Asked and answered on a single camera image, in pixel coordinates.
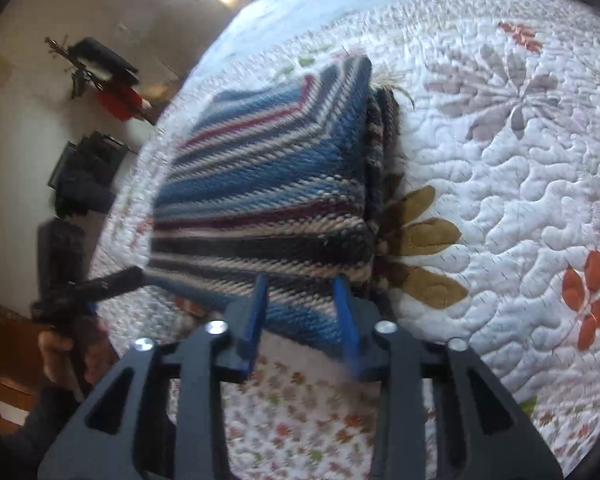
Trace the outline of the person's left forearm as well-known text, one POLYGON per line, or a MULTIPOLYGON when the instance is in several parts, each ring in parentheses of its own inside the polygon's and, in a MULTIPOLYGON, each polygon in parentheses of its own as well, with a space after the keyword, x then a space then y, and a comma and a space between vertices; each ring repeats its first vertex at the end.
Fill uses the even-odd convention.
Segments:
POLYGON ((74 394, 48 380, 24 424, 0 435, 0 479, 36 479, 38 467, 59 432, 79 406, 74 394))

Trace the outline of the person's left hand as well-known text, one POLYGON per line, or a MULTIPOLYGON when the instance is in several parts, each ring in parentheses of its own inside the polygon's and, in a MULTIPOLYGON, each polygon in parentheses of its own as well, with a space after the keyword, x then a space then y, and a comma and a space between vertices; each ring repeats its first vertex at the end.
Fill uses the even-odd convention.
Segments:
POLYGON ((83 318, 78 340, 50 328, 38 334, 43 372, 54 385, 71 391, 83 401, 94 385, 119 361, 101 318, 83 318))

